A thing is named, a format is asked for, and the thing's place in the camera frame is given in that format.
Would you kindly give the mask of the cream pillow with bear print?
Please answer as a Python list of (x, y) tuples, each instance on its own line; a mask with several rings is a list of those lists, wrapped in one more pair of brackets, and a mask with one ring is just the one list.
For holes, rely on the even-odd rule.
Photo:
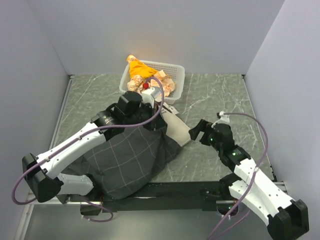
[(175, 107), (163, 104), (161, 116), (167, 123), (166, 135), (183, 147), (191, 141), (190, 128), (177, 116), (178, 113)]

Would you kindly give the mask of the dark grey checked pillowcase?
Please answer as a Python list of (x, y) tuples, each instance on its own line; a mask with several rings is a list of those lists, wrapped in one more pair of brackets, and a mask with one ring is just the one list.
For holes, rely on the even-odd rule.
[(91, 175), (101, 191), (115, 200), (140, 190), (173, 161), (182, 147), (167, 136), (167, 128), (149, 131), (126, 128), (76, 159), (63, 170), (68, 175)]

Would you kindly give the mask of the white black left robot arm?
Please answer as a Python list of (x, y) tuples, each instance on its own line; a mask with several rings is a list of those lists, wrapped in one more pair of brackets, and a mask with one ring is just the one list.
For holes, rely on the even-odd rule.
[(124, 132), (129, 126), (152, 126), (155, 119), (155, 99), (160, 90), (149, 88), (142, 93), (127, 91), (117, 102), (98, 112), (76, 134), (47, 152), (22, 158), (25, 181), (39, 203), (57, 195), (82, 195), (88, 201), (96, 200), (100, 188), (88, 175), (63, 174), (76, 159), (93, 148)]

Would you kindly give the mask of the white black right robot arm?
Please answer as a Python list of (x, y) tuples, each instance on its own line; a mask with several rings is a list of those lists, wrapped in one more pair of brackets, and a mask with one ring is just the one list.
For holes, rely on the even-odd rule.
[(296, 240), (310, 230), (308, 207), (283, 192), (257, 167), (251, 156), (235, 144), (228, 122), (200, 120), (189, 130), (192, 140), (203, 133), (200, 143), (213, 147), (221, 162), (231, 170), (223, 177), (219, 193), (222, 198), (237, 199), (266, 225), (274, 240)]

